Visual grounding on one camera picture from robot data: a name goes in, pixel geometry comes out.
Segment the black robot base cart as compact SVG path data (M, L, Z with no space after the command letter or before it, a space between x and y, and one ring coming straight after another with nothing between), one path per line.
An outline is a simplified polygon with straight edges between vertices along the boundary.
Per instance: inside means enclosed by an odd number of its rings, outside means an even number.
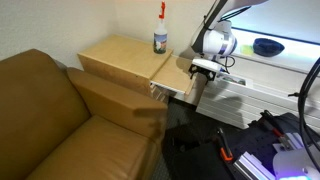
M234 162L244 153L253 154L262 165L269 170L275 180L307 180L305 177L278 179L280 170L286 170L286 165L298 167L298 161L305 158L305 153L294 153L302 150L303 143L299 132L299 119L291 113L273 116L270 123L275 126L292 146L292 150L285 150L278 137L262 124L263 118L253 121L250 127L232 136L226 137L233 154L230 163L224 161L227 172L234 180L247 180L235 167ZM313 138L319 144L317 133L309 128Z

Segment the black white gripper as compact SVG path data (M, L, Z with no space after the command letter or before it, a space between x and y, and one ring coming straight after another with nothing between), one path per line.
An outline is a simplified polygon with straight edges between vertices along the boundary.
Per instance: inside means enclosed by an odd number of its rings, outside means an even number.
M189 68L190 79L193 79L195 73L207 75L207 81L214 81L215 73L221 70L222 66L217 62L202 58L194 58Z

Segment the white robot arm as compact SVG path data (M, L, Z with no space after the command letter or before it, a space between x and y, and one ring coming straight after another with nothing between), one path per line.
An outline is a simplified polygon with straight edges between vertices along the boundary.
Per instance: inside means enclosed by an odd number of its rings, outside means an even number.
M195 53L208 55L230 55L237 45L237 40L231 32L231 26L225 25L228 18L242 11L262 4L267 0L215 0L211 9L204 17L201 26L193 35L191 48ZM286 165L286 170L280 170L278 179L305 177L307 180L320 179L319 144L313 138L309 126L305 122L305 103L313 82L320 71L320 63L316 61L307 74L301 89L295 96L298 98L299 132L303 143L302 150L294 153L305 153L305 158L298 161L298 167Z

